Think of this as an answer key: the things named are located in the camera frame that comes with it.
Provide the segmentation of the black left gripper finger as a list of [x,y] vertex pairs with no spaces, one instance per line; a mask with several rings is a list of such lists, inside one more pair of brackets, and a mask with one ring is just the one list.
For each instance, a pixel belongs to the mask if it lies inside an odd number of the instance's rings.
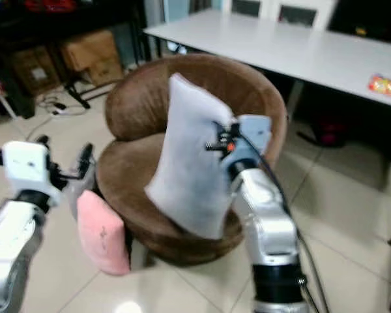
[[86,143],[80,150],[80,154],[78,156],[77,179],[84,179],[93,164],[93,144]]

